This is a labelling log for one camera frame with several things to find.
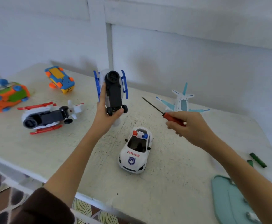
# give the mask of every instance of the person's left arm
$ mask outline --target person's left arm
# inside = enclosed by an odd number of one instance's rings
[[[58,223],[70,223],[69,221],[65,222],[68,218],[65,217],[66,212],[70,212],[69,208],[72,206],[92,150],[98,140],[109,131],[112,124],[124,111],[121,108],[112,116],[108,116],[105,107],[105,93],[106,85],[104,84],[100,102],[97,104],[97,113],[89,131],[44,187],[37,189],[26,200],[22,206],[22,211],[19,212],[12,223],[43,223],[44,220],[38,221],[40,217]],[[25,217],[34,221],[25,221]]]

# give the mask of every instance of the white tabletop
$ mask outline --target white tabletop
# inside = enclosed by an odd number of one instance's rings
[[[94,78],[74,72],[65,71],[76,83],[72,93],[64,95],[59,89],[49,88],[50,81],[44,73],[47,67],[50,65],[36,64],[9,79],[34,91],[30,100],[17,107],[50,101],[62,106],[67,105],[68,99],[74,104],[84,102],[85,110],[77,120],[55,131],[30,135],[22,126],[23,111],[12,108],[0,113],[0,162],[43,181],[59,168],[90,128],[98,100]],[[145,223],[218,223],[211,180],[216,174],[226,173],[202,149],[168,130],[166,120],[142,96],[164,110],[156,101],[156,94],[129,88],[129,99],[123,100],[128,113],[94,148],[77,195],[101,201]],[[190,107],[205,108],[194,104]],[[212,130],[243,158],[248,159],[251,152],[262,158],[268,167],[254,166],[272,180],[272,147],[253,119],[219,110],[202,115]],[[134,126],[148,128],[154,137],[142,174],[129,173],[117,164],[125,138]]]

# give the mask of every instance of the forearm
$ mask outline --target forearm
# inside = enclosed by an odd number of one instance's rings
[[[272,224],[272,183],[219,138],[205,150],[224,167],[262,223]]]
[[[91,152],[98,142],[91,130],[47,181],[44,188],[71,207]]]

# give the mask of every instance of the blue and yellow toy car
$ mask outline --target blue and yellow toy car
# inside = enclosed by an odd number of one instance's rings
[[[58,88],[66,94],[72,91],[75,87],[75,81],[72,77],[69,77],[64,71],[63,68],[58,66],[53,66],[45,69],[46,76],[52,81],[49,83],[51,88]]]

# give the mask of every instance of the car hood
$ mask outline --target car hood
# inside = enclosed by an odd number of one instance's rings
[[[132,170],[138,170],[142,167],[147,160],[147,154],[142,152],[137,152],[125,146],[120,152],[121,164],[126,168]]]

